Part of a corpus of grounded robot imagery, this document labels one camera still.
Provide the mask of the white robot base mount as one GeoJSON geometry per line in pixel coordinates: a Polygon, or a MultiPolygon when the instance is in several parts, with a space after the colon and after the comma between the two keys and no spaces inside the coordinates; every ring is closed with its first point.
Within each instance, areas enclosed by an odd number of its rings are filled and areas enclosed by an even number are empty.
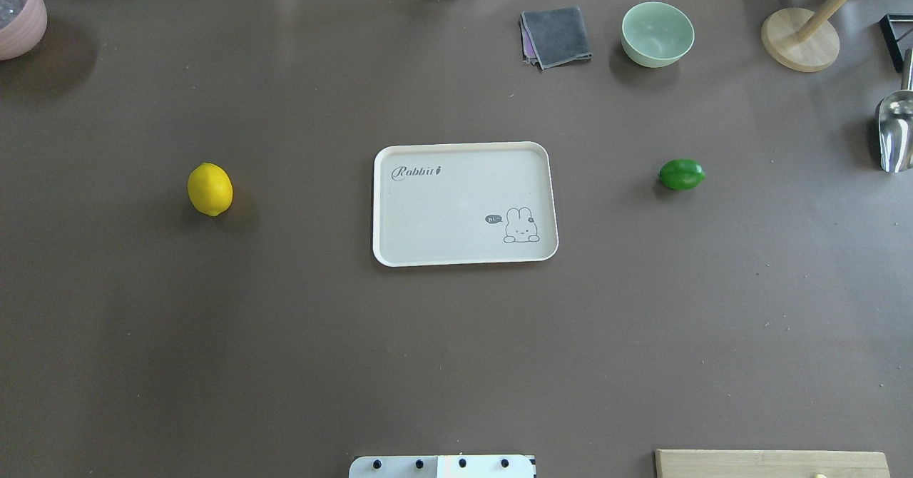
{"type": "Polygon", "coordinates": [[[362,456],[349,477],[536,477],[534,456],[522,454],[441,454],[362,456]]]}

